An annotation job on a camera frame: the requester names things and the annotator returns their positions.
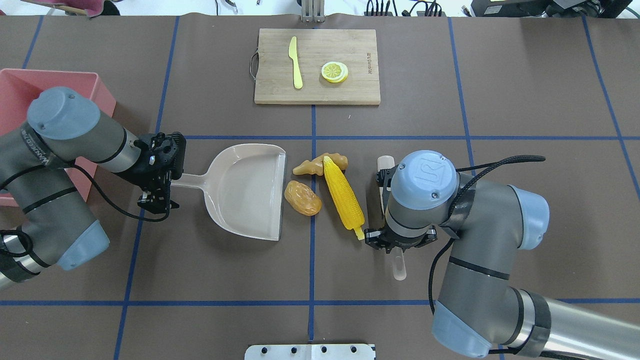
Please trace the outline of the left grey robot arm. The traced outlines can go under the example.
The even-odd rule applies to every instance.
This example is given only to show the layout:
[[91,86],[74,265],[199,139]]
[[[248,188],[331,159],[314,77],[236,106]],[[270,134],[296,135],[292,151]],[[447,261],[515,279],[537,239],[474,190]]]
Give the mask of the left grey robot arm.
[[[134,135],[71,88],[46,89],[28,107],[26,121],[1,137],[0,180],[26,217],[1,231],[1,287],[38,276],[51,265],[70,271],[105,251],[110,240],[73,183],[68,169],[86,176],[108,205],[127,217],[160,223],[179,205],[171,184],[183,175],[186,139],[180,132]],[[77,165],[85,158],[141,189],[132,214],[108,198]]]

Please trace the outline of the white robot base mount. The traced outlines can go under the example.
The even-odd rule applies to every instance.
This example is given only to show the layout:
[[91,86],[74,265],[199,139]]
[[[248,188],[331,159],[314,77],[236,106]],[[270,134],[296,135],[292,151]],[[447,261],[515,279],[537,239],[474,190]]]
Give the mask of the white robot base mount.
[[245,360],[375,360],[374,344],[256,344],[249,346]]

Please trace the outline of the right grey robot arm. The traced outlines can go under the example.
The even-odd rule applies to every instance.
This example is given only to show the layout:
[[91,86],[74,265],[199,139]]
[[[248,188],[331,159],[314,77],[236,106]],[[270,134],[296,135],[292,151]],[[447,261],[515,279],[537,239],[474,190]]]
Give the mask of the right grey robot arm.
[[449,240],[439,296],[430,301],[432,335],[470,358],[502,352],[526,358],[637,360],[639,326],[547,298],[509,284],[517,251],[536,248],[546,234],[550,207],[542,196],[485,180],[507,164],[543,162],[515,155],[455,168],[439,152],[409,153],[397,165],[378,159],[384,225],[365,231],[365,243],[391,253]]

